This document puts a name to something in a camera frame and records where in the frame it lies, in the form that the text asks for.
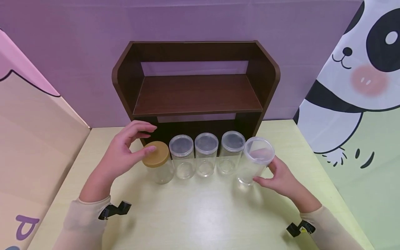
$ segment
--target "pink cheek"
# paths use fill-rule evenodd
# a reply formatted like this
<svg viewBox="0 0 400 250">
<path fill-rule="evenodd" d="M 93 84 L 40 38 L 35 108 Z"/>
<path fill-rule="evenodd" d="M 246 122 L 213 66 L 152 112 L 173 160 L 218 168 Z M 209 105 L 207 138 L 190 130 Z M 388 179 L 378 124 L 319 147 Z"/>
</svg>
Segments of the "pink cheek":
<svg viewBox="0 0 400 250">
<path fill-rule="evenodd" d="M 358 93 L 375 97 L 382 94 L 388 88 L 388 78 L 384 72 L 381 72 L 371 65 L 363 65 L 351 74 L 351 84 Z"/>
</svg>

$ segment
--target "shelf board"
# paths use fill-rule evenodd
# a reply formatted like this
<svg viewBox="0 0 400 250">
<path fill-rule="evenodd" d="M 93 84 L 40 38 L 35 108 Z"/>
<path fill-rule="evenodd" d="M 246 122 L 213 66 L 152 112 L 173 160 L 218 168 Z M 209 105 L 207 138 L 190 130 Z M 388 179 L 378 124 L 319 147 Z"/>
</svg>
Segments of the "shelf board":
<svg viewBox="0 0 400 250">
<path fill-rule="evenodd" d="M 247 76 L 146 76 L 134 117 L 262 112 Z"/>
</svg>

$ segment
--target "purple letter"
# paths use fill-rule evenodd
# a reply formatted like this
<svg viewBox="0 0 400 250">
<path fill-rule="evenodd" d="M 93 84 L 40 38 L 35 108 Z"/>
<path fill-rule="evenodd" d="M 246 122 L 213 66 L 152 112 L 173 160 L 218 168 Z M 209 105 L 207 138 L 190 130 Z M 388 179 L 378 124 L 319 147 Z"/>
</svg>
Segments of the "purple letter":
<svg viewBox="0 0 400 250">
<path fill-rule="evenodd" d="M 40 221 L 39 219 L 34 219 L 23 215 L 18 215 L 15 219 L 21 222 L 20 226 L 17 229 L 17 240 L 25 240 L 26 238 L 28 238 L 28 236 L 35 228 L 35 225 L 38 224 Z M 24 227 L 25 223 L 29 223 L 32 225 L 30 226 L 30 229 L 26 234 L 22 234 L 22 228 Z"/>
</svg>

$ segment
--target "panda illustration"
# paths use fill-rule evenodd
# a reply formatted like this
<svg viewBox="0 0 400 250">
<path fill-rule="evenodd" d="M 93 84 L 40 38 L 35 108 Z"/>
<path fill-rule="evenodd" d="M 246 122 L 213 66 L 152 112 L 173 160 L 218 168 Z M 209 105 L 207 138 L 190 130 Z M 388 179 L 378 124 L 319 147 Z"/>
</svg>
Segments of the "panda illustration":
<svg viewBox="0 0 400 250">
<path fill-rule="evenodd" d="M 364 112 L 400 107 L 400 1 L 364 1 L 294 120 L 316 154 L 333 166 Z M 361 166 L 369 166 L 374 153 Z"/>
</svg>

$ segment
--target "sleeve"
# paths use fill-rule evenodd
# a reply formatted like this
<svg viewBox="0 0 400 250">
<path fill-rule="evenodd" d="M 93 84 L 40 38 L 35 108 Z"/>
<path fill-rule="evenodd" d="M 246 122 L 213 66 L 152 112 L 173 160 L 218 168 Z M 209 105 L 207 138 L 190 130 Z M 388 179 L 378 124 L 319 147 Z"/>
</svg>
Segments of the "sleeve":
<svg viewBox="0 0 400 250">
<path fill-rule="evenodd" d="M 315 227 L 311 237 L 320 250 L 363 249 L 326 207 L 311 213 L 300 213 L 300 217 Z"/>
<path fill-rule="evenodd" d="M 110 204 L 111 197 L 98 202 L 71 202 L 64 226 L 53 250 L 101 250 L 106 220 L 99 220 L 100 213 Z"/>
</svg>

